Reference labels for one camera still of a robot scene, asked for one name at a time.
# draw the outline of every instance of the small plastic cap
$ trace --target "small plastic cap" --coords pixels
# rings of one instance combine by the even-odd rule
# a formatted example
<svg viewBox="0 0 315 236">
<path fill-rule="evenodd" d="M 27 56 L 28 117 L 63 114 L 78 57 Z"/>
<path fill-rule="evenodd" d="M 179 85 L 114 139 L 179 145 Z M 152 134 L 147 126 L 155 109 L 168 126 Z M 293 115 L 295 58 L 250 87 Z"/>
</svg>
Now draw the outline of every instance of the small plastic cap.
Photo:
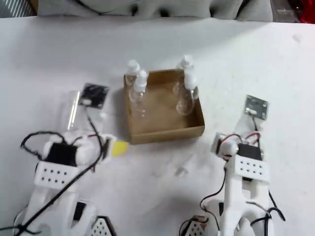
<svg viewBox="0 0 315 236">
<path fill-rule="evenodd" d="M 128 62 L 128 69 L 130 72 L 137 72 L 140 70 L 140 65 L 136 60 L 130 60 Z"/>
<path fill-rule="evenodd" d="M 192 66 L 192 56 L 191 55 L 184 55 L 181 65 L 183 68 Z"/>
<path fill-rule="evenodd" d="M 140 70 L 139 76 L 134 82 L 133 88 L 137 92 L 145 92 L 147 86 L 148 73 L 145 70 Z"/>
<path fill-rule="evenodd" d="M 192 73 L 185 73 L 184 85 L 186 89 L 194 90 L 197 87 L 196 77 Z"/>
</svg>

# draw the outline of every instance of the clear plastic bottle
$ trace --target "clear plastic bottle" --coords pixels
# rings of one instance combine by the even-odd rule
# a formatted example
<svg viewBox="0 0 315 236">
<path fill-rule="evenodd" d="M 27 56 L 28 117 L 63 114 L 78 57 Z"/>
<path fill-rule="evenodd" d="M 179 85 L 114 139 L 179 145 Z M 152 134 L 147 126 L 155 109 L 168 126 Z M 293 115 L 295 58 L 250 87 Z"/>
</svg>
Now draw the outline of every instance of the clear plastic bottle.
<svg viewBox="0 0 315 236">
<path fill-rule="evenodd" d="M 193 61 L 191 55 L 184 55 L 181 62 L 177 65 L 176 69 L 182 69 L 186 73 L 193 73 L 194 67 L 193 67 Z M 182 83 L 182 78 L 178 78 L 178 81 L 175 83 L 173 87 L 173 93 L 175 95 L 178 95 L 180 86 L 184 86 Z"/>
<path fill-rule="evenodd" d="M 145 95 L 147 87 L 148 73 L 140 70 L 132 89 L 129 90 L 129 100 L 131 102 L 131 115 L 133 117 L 144 117 L 147 110 L 145 107 Z"/>
<path fill-rule="evenodd" d="M 128 87 L 131 87 L 134 84 L 140 70 L 140 65 L 136 60 L 130 60 L 128 62 L 128 71 L 126 73 L 126 84 Z"/>
<path fill-rule="evenodd" d="M 179 88 L 179 100 L 176 110 L 181 115 L 189 115 L 193 112 L 196 97 L 198 98 L 198 87 L 193 73 L 185 73 L 184 86 Z"/>
</svg>

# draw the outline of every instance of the open cardboard box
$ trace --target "open cardboard box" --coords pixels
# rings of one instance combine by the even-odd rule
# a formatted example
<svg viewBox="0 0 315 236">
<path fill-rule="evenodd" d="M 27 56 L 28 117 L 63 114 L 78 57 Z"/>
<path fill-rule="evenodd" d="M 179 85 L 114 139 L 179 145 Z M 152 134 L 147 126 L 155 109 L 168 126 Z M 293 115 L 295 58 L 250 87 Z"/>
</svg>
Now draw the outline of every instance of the open cardboard box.
<svg viewBox="0 0 315 236">
<path fill-rule="evenodd" d="M 175 83 L 183 79 L 183 70 L 150 72 L 145 100 L 147 113 L 143 118 L 135 118 L 131 115 L 128 87 L 124 78 L 126 113 L 131 144 L 173 141 L 202 135 L 205 122 L 199 99 L 196 100 L 194 111 L 188 116 L 183 116 L 176 110 L 178 96 L 172 90 Z"/>
</svg>

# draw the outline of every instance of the yellow sticky note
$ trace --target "yellow sticky note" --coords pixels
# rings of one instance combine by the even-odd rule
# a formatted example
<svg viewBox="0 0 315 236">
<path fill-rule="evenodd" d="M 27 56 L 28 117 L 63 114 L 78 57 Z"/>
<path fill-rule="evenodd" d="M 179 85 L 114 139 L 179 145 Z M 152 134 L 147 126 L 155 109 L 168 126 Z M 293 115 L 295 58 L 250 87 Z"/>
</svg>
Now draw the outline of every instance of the yellow sticky note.
<svg viewBox="0 0 315 236">
<path fill-rule="evenodd" d="M 115 141 L 112 149 L 112 156 L 118 156 L 125 153 L 128 149 L 129 143 L 123 141 Z"/>
</svg>

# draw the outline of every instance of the white table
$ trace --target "white table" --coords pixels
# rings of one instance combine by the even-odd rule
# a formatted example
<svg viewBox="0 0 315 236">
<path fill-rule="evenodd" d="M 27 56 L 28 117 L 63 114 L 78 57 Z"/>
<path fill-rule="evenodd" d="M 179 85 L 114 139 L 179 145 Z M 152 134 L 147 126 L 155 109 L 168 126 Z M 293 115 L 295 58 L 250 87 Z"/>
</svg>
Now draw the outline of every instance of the white table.
<svg viewBox="0 0 315 236">
<path fill-rule="evenodd" d="M 200 199 L 221 185 L 223 161 L 210 154 L 210 145 L 217 131 L 233 131 L 251 94 L 270 102 L 261 142 L 272 168 L 271 191 L 287 218 L 283 223 L 275 214 L 276 233 L 313 234 L 315 26 L 32 17 L 1 19 L 0 32 L 0 226 L 12 224 L 32 191 L 37 160 L 19 144 L 32 131 L 58 126 L 63 92 L 85 82 L 111 86 L 108 132 L 123 139 L 126 62 L 135 58 L 159 70 L 192 54 L 201 80 L 203 136 L 130 147 L 83 180 L 83 197 L 110 217 L 119 236 L 177 235 L 181 222 L 201 213 Z M 42 142 L 32 144 L 41 148 Z M 192 171 L 175 176 L 194 154 Z"/>
</svg>

